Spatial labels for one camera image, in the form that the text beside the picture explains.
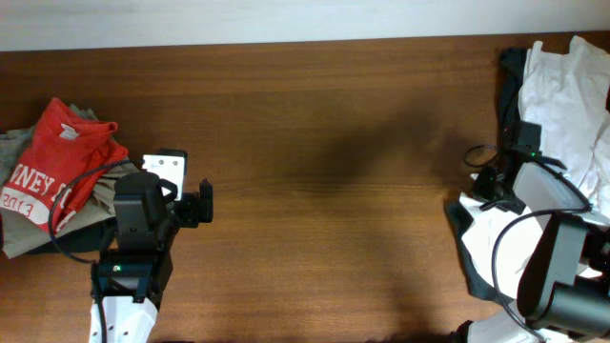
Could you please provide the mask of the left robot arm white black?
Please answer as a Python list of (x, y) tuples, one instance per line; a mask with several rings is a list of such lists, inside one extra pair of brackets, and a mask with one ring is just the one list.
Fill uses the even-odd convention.
[(116, 224), (91, 268), (90, 342), (145, 342), (156, 323), (173, 272), (171, 248), (182, 228), (214, 218), (214, 187), (197, 192), (141, 171), (120, 178), (113, 199)]

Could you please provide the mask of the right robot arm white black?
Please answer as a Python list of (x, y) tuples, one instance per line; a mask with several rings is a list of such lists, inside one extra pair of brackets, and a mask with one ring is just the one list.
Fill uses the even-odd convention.
[(466, 323), (461, 342), (590, 342), (609, 338), (609, 220), (557, 169), (523, 164), (514, 190), (531, 211), (499, 233), (530, 219), (546, 225), (519, 279), (514, 302)]

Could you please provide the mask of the white t-shirt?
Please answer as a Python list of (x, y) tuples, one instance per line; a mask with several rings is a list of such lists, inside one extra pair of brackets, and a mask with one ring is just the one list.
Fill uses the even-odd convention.
[[(536, 42), (518, 68), (523, 82), (518, 91), (521, 119), (539, 124), (546, 156), (567, 167), (567, 177), (602, 215), (609, 213), (609, 54), (574, 37), (566, 54), (545, 52)], [(488, 301), (497, 296), (491, 275), (493, 245), (516, 215), (500, 210), (483, 212), (479, 201), (462, 194), (467, 213), (457, 230), (468, 292)]]

